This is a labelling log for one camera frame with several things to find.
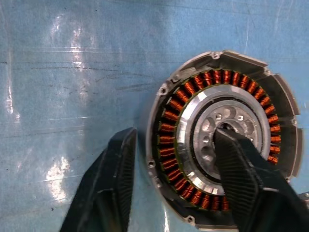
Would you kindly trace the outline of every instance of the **mounting hole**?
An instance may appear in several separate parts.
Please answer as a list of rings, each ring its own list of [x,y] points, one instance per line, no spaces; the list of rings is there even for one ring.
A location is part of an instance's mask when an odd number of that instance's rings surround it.
[[[187,217],[187,222],[190,223],[190,224],[191,224],[191,223],[194,223],[194,217],[188,216],[188,217]]]
[[[204,139],[203,139],[203,142],[208,144],[209,143],[209,137],[208,136],[205,136]]]
[[[154,160],[149,161],[148,162],[148,167],[154,168],[155,167],[155,161]]]

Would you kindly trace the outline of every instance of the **ribbed black surface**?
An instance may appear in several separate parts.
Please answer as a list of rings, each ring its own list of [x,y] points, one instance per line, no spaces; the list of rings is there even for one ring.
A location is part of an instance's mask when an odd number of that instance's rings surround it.
[[[223,130],[216,130],[215,149],[221,182],[229,201],[234,221],[239,230],[250,217],[258,194],[258,183],[251,172],[238,141],[228,137]]]
[[[123,150],[122,165],[118,173],[117,196],[119,202],[120,221],[123,225],[123,231],[127,231],[130,217],[133,181],[134,181],[134,144],[125,144]]]

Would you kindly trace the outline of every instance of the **blue surface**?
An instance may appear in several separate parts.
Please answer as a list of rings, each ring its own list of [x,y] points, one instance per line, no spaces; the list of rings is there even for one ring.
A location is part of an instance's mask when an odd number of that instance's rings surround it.
[[[308,142],[308,10],[306,0],[0,0],[0,230],[58,231],[109,138],[205,51],[234,50],[281,73]],[[196,231],[136,167],[129,231]],[[306,147],[297,192],[308,173]]]

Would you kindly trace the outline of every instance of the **black plastic part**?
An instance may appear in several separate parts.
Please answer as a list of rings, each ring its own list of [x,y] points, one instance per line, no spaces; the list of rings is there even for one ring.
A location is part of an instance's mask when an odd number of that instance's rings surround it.
[[[126,232],[134,181],[137,131],[115,134],[84,174],[61,232]]]
[[[308,230],[305,203],[249,139],[217,129],[214,145],[222,186],[240,232]]]

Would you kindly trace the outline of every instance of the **scratch mark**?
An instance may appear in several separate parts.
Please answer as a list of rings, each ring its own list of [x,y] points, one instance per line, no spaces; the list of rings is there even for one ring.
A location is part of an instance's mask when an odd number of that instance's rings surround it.
[[[133,77],[150,77],[150,78],[155,78],[154,76],[145,75],[145,74],[141,74],[141,73],[131,73],[131,72],[122,72],[122,73],[120,73],[118,75],[119,76],[122,76],[122,75],[132,75],[132,76],[128,76],[128,78],[133,78]],[[119,76],[115,76],[115,74],[109,74],[109,75],[106,75],[106,76],[96,80],[96,83],[100,82],[103,79],[118,79]]]
[[[288,18],[287,19],[290,18],[290,11],[291,11],[291,7],[292,7],[293,3],[294,3],[294,0],[291,0],[291,4],[290,4],[290,7],[289,7]]]
[[[249,19],[247,19],[247,38],[246,38],[246,44],[245,44],[245,49],[244,49],[244,54],[247,53],[247,47],[248,47],[248,37],[249,37]]]
[[[123,86],[123,87],[119,87],[116,88],[116,90],[125,90],[125,89],[135,89],[135,88],[139,88],[142,86],[153,86],[154,84],[149,84],[149,83],[145,83],[145,84],[136,84],[136,85],[131,85],[131,86]]]
[[[280,15],[280,11],[281,11],[281,7],[283,5],[284,0],[281,0],[279,9],[277,11],[277,16],[276,16],[276,20],[275,20],[275,27],[274,27],[274,35],[277,33],[278,30],[278,22],[279,22],[279,15]]]

